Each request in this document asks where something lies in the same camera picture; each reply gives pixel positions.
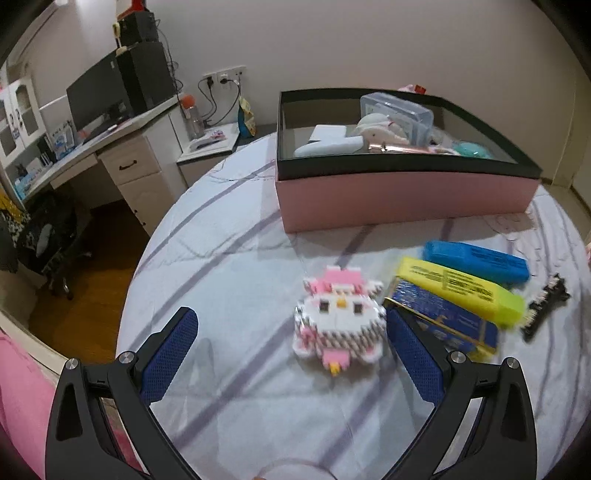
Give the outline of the pink white block owl figure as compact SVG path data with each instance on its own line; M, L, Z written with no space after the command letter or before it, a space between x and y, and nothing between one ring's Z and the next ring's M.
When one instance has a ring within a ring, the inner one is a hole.
M307 295L294 307L293 351L321 361L338 376L353 362L373 365L384 355L386 309L378 297L384 284L359 268L329 266L322 276L304 279Z

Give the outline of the teal round case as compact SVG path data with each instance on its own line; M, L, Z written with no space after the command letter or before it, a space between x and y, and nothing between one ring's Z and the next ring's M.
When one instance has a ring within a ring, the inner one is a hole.
M480 159L492 159L493 155L488 148L474 142L454 142L453 150L461 156Z

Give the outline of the clear plastic lidded box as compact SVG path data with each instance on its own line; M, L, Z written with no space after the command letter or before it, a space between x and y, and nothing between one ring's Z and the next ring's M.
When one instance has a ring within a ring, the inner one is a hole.
M410 145L419 147L428 145L434 126L434 113L421 104L384 92L374 92L361 97L360 109L362 118L370 113L388 115L404 129Z

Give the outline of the white plush bunny toy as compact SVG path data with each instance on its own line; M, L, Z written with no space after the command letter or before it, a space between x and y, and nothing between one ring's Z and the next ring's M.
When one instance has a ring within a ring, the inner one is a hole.
M410 140L404 129L383 113L370 113L353 129L353 136L361 136L369 144L408 146Z

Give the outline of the white rounded plastic device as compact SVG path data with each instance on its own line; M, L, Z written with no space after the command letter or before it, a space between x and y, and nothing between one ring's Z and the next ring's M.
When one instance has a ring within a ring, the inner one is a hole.
M366 147L363 136L349 136L346 125L318 124L304 145L294 150L295 158L348 155Z

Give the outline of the rose gold metal can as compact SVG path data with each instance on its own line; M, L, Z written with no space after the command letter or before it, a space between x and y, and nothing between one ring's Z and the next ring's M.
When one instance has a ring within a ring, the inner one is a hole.
M408 145L398 144L372 144L368 146L370 153L378 154L430 154L431 151L428 148L415 147Z

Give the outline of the pink blanket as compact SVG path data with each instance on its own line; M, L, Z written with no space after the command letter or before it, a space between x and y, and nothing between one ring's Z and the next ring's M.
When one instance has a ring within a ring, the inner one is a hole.
M44 479L55 384L12 338L1 335L1 427L31 470Z

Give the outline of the blue gold small carton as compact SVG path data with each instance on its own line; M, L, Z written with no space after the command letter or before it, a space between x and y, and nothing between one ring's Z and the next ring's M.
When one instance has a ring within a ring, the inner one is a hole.
M494 323L400 278L391 282L387 297L415 314L419 326L449 350L460 350L476 361L497 353L499 330Z

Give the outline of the yellow highlighter marker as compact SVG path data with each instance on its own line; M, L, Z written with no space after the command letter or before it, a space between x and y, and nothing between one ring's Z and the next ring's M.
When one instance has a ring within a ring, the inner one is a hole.
M404 257L396 276L413 283L498 327L519 325L525 300L488 280L425 260Z

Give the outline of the black hair clip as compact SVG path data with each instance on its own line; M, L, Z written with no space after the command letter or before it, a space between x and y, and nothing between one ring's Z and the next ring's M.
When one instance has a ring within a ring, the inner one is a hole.
M565 279L559 274L554 274L541 293L528 305L524 323L521 326L523 340L529 343L552 310L557 305L565 303L570 297Z

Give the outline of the blue highlighter marker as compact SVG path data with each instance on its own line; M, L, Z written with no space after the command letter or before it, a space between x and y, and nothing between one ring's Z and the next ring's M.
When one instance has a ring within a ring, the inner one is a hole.
M425 244L422 257L497 284L518 285L530 279L524 259L477 245L432 240Z

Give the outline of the black desk chair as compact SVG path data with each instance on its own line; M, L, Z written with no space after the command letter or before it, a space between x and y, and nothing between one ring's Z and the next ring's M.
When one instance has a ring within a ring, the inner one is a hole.
M68 278L89 211L71 188L44 189L20 209L1 196L1 269L17 273L23 266L42 277L52 294L74 297Z

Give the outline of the white computer desk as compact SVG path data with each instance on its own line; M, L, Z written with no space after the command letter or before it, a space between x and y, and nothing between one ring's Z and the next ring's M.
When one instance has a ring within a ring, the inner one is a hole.
M102 165L143 229L152 234L187 189L177 165L187 145L178 100L168 99L53 164L33 181L22 203L27 206L45 187L56 189Z

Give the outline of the white low side cabinet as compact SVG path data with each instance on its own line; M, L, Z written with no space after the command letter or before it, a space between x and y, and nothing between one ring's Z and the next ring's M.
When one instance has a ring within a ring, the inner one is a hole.
M190 141L176 162L186 185L192 186L235 152L238 138L238 125L231 123L208 129L204 137Z

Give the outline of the pink black storage box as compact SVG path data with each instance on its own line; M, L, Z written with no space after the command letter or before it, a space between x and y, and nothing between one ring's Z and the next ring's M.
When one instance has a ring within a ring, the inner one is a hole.
M318 124L346 125L353 136L363 95L384 92L434 113L430 154L370 153L296 158ZM522 213L541 168L487 123L444 98L396 90L321 88L280 93L276 123L276 195L288 233ZM454 142L485 146L492 159L464 157Z

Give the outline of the white glass-door hutch cabinet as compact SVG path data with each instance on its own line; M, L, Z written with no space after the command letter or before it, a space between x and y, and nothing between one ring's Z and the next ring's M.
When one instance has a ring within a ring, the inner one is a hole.
M1 165L8 168L44 134L46 127L32 79L23 77L1 90Z

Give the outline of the clear bottle orange cap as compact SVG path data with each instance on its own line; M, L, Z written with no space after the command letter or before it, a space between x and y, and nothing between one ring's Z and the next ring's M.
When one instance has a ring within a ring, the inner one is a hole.
M197 108L197 102L190 94L180 97L180 105L183 108L185 124L188 135L192 140L204 137L204 122Z

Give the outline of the black computer monitor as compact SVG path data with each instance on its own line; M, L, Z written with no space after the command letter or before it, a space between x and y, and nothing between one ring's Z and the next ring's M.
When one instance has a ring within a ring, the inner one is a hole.
M66 95L76 131L90 140L131 117L132 109L111 52L89 68L67 89Z

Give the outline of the snack bag blue yellow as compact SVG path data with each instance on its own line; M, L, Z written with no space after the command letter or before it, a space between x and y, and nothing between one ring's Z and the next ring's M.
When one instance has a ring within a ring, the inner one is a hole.
M238 97L238 130L243 138L256 136L256 119L252 112L252 106L243 96Z

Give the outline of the pink plush toy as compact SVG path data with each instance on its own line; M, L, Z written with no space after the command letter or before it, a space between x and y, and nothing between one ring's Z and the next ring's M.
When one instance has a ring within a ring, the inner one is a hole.
M416 94L425 94L426 88L421 85L418 85L418 84L408 84L404 87L399 88L399 91L416 93Z

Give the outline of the black computer tower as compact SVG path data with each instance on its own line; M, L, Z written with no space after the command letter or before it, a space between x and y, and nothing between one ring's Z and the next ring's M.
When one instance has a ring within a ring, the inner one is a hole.
M134 116L145 113L176 95L163 45L141 42L116 56Z

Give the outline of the black upper speaker box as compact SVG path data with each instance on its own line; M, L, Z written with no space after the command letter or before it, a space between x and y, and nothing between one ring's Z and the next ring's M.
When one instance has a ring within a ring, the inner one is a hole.
M149 11L135 11L126 15L113 25L113 30L121 47L158 41L155 16Z

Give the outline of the white wall power strip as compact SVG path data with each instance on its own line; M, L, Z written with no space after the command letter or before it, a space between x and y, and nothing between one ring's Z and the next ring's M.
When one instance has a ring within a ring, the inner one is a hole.
M240 82L245 72L245 65L239 65L214 72L205 73L204 75L202 75L202 78L204 78L205 80L211 79L213 83L218 84L220 84L221 82L226 83L229 81Z

